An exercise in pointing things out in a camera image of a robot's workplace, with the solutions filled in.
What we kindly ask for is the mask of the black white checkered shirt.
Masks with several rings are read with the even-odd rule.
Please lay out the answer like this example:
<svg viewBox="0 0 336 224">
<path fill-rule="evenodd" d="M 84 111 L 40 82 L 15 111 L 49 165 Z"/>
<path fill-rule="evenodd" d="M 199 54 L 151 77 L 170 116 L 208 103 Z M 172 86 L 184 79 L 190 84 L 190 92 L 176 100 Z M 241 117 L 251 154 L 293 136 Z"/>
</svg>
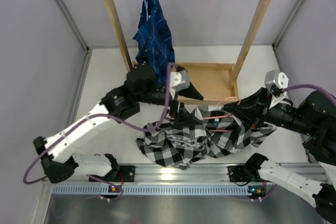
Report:
<svg viewBox="0 0 336 224">
<path fill-rule="evenodd" d="M 188 169 L 192 163 L 222 158 L 252 145 L 259 147 L 276 127 L 266 124 L 251 129 L 220 106 L 197 106 L 191 113 L 202 125 L 173 128 L 167 117 L 158 129 L 136 139 L 141 153 L 158 165 Z"/>
</svg>

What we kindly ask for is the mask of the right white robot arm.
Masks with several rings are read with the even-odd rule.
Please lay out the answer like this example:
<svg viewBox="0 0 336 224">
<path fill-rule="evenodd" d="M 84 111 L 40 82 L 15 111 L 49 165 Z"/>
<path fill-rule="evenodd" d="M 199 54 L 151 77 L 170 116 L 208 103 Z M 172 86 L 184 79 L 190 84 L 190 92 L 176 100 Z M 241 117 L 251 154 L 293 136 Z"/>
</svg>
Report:
<svg viewBox="0 0 336 224">
<path fill-rule="evenodd" d="M 301 88 L 313 89 L 313 92 L 297 108 L 282 102 L 271 106 L 272 98 Z M 253 130 L 269 123 L 307 136 L 303 147 L 324 169 L 328 182 L 301 176 L 259 153 L 253 154 L 244 165 L 236 168 L 232 178 L 244 178 L 248 182 L 272 182 L 299 196 L 325 221 L 335 223 L 335 96 L 312 84 L 275 91 L 260 88 L 240 102 L 224 105 L 223 109 Z"/>
</svg>

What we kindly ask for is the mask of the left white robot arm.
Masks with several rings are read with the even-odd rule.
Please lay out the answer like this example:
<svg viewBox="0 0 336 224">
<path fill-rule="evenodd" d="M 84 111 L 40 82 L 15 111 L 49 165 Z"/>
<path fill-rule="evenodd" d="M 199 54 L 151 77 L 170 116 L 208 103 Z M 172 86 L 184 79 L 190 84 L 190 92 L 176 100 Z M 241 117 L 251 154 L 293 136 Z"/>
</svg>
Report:
<svg viewBox="0 0 336 224">
<path fill-rule="evenodd" d="M 177 129 L 201 124 L 200 120 L 185 109 L 183 103 L 178 102 L 179 96 L 194 100 L 204 99 L 192 85 L 184 67 L 169 63 L 166 82 L 159 86 L 151 65 L 136 65 L 127 73 L 122 86 L 109 91 L 77 122 L 53 136 L 39 136 L 34 139 L 33 144 L 45 177 L 53 184 L 78 175 L 90 175 L 92 181 L 114 181 L 118 177 L 120 166 L 113 155 L 82 155 L 77 153 L 77 149 L 99 133 L 118 124 L 144 133 L 158 129 L 167 115 L 173 117 L 173 126 Z M 140 128 L 126 121 L 140 112 L 140 103 L 164 107 L 156 125 Z"/>
</svg>

